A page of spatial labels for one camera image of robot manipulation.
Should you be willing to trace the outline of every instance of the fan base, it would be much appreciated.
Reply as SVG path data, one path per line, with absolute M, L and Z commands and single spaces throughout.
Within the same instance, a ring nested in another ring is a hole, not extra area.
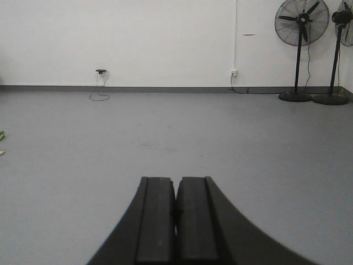
M 313 101 L 324 105 L 345 105 L 349 102 L 349 98 L 336 95 L 318 95 L 313 97 Z
M 285 92 L 278 96 L 279 99 L 290 102 L 307 102 L 313 98 L 309 94 Z

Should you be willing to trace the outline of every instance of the small black device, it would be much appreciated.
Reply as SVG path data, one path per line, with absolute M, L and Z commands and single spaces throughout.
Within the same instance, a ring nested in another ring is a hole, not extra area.
M 101 75 L 102 73 L 106 72 L 106 69 L 97 69 L 95 71 L 98 72 L 98 74 Z

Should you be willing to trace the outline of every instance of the black fan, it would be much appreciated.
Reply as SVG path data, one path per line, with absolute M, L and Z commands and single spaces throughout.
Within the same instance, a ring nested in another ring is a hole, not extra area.
M 323 0 L 287 0 L 277 11 L 277 35 L 285 43 L 298 46 L 294 92 L 282 93 L 280 99 L 291 102 L 312 100 L 310 95 L 298 93 L 301 48 L 317 41 L 324 34 L 328 23 L 329 11 Z
M 333 62 L 331 85 L 328 95 L 318 95 L 313 97 L 314 102 L 324 105 L 344 105 L 349 102 L 349 99 L 339 95 L 333 95 L 333 86 L 335 83 L 336 68 L 338 55 L 340 52 L 340 43 L 345 46 L 353 46 L 353 0 L 343 0 L 338 8 L 338 11 L 333 13 L 332 21 L 336 27 L 336 50 L 335 59 Z

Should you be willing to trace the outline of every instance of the white wall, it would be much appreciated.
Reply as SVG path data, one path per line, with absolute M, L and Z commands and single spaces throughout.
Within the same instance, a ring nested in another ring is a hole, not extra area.
M 353 47 L 341 46 L 340 85 L 353 92 Z
M 283 0 L 238 0 L 235 86 L 292 86 L 296 48 L 274 30 Z M 339 0 L 327 0 L 336 10 Z M 2 1 L 1 84 L 229 86 L 236 0 Z M 311 46 L 310 86 L 327 86 L 335 45 L 330 22 Z M 303 49 L 300 85 L 307 79 Z

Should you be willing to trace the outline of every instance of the wall socket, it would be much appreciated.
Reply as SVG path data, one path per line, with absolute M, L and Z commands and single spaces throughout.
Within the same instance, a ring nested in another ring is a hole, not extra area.
M 238 76 L 238 70 L 231 70 L 231 76 Z

